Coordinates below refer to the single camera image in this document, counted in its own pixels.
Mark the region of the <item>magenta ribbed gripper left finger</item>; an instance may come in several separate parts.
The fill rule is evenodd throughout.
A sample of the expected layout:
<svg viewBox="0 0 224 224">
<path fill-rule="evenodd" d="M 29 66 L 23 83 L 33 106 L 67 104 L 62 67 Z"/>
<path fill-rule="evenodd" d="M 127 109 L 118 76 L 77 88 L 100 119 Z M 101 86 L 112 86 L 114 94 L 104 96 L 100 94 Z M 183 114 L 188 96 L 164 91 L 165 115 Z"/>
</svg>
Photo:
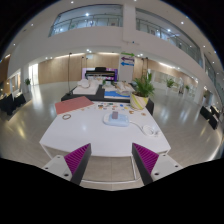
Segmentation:
<svg viewBox="0 0 224 224">
<path fill-rule="evenodd" d="M 91 153 L 91 144 L 86 144 L 66 156 L 56 155 L 43 167 L 43 170 L 79 185 Z"/>
</svg>

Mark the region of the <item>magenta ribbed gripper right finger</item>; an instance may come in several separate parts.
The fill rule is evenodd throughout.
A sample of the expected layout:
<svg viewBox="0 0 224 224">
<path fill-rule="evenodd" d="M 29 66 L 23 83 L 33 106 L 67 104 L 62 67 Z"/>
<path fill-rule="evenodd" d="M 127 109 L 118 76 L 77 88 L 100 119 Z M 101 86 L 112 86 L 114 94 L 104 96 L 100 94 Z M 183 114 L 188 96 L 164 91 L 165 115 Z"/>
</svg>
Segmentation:
<svg viewBox="0 0 224 224">
<path fill-rule="evenodd" d="M 132 144 L 132 155 L 144 185 L 182 169 L 168 154 L 157 154 L 137 143 Z"/>
</svg>

